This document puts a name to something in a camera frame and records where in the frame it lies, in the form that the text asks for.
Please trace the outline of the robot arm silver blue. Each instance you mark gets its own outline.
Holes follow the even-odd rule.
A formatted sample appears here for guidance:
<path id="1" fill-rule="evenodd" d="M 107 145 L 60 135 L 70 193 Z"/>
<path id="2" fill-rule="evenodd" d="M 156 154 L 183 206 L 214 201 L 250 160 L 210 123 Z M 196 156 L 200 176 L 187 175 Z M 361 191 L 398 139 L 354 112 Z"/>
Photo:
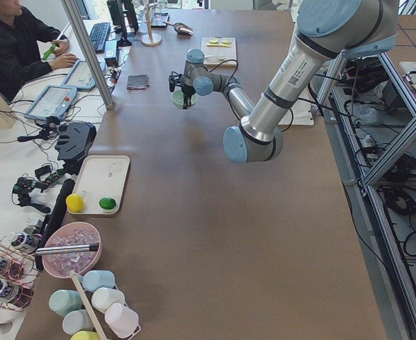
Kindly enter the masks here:
<path id="1" fill-rule="evenodd" d="M 220 92 L 240 116 L 223 135 L 223 149 L 234 163 L 266 162 L 278 156 L 283 135 L 278 125 L 322 64 L 338 55 L 365 57 L 387 52 L 396 41 L 398 1 L 302 1 L 292 47 L 257 103 L 234 76 L 208 71 L 205 55 L 191 49 L 184 71 L 169 76 L 169 90 L 181 88 L 184 109 L 194 94 Z"/>

